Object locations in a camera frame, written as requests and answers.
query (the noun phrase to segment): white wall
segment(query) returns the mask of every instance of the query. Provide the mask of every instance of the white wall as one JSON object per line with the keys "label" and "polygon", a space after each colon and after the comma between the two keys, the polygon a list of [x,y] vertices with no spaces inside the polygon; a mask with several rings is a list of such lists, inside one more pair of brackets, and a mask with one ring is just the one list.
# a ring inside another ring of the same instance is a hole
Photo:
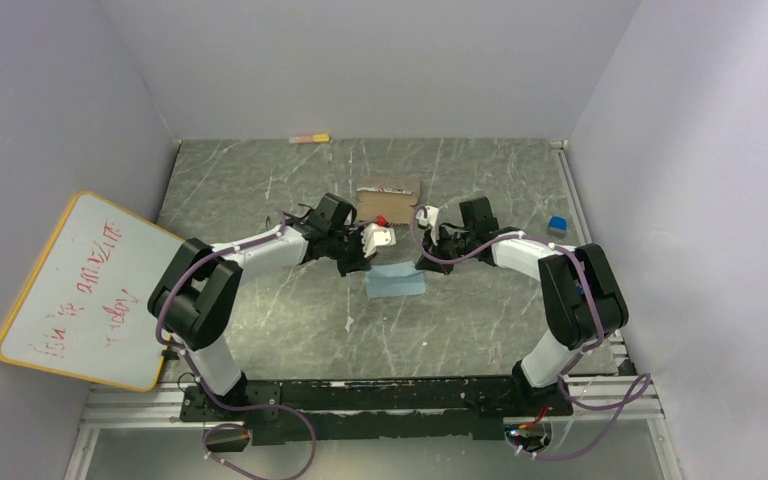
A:
{"label": "white wall", "polygon": [[102,0],[178,138],[567,138],[640,0]]}
{"label": "white wall", "polygon": [[[0,0],[0,327],[73,193],[153,218],[173,156],[96,0]],[[63,477],[87,388],[0,363],[0,480]]]}
{"label": "white wall", "polygon": [[644,1],[570,143],[688,478],[768,478],[768,1]]}

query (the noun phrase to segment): marble table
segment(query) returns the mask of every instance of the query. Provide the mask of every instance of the marble table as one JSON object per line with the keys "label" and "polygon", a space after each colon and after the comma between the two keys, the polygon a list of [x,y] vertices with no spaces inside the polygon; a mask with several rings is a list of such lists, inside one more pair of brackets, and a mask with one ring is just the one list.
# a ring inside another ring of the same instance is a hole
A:
{"label": "marble table", "polygon": [[[458,202],[486,195],[502,225],[545,235],[573,206],[546,140],[367,139],[291,145],[286,140],[190,140],[181,145],[158,224],[207,243],[254,235],[278,208],[300,213],[326,192],[356,201],[363,175],[422,178],[421,202],[460,223]],[[573,222],[564,243],[578,245]],[[415,261],[406,227],[374,264]],[[241,286],[226,331],[250,379],[362,379],[508,374],[546,331],[539,284],[477,262],[425,273],[426,293],[368,298],[364,273],[341,278],[320,260]],[[186,366],[169,361],[163,380]],[[607,345],[573,373],[611,374]]]}

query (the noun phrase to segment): cardboard box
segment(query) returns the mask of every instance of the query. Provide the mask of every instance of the cardboard box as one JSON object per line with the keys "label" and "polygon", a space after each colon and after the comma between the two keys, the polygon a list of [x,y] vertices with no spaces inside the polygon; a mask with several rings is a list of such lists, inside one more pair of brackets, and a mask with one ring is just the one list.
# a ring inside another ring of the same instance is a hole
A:
{"label": "cardboard box", "polygon": [[357,189],[358,220],[382,215],[391,224],[409,224],[419,203],[420,185],[418,178],[411,177],[363,177]]}

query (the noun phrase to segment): blue object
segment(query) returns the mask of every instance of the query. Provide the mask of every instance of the blue object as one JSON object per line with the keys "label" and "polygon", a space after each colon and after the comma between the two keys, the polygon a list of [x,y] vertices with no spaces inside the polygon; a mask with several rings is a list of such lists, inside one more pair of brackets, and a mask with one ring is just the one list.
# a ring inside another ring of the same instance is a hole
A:
{"label": "blue object", "polygon": [[366,272],[366,294],[369,298],[402,297],[425,293],[425,276],[413,263],[376,265]]}
{"label": "blue object", "polygon": [[552,218],[549,219],[549,233],[563,237],[567,234],[567,219],[564,217],[559,217],[557,215],[553,215]]}

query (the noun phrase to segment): orange wire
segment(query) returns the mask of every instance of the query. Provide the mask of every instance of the orange wire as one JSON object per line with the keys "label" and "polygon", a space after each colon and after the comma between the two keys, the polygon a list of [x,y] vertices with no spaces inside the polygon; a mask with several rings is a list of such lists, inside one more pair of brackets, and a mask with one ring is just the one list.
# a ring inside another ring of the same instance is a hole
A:
{"label": "orange wire", "polygon": [[543,417],[545,417],[547,413],[549,413],[549,405],[543,405],[543,408],[540,409],[540,413],[537,414],[537,418],[535,418],[533,422],[523,423],[519,426],[519,428],[521,430],[528,430],[530,428],[536,427],[537,424],[543,420]]}

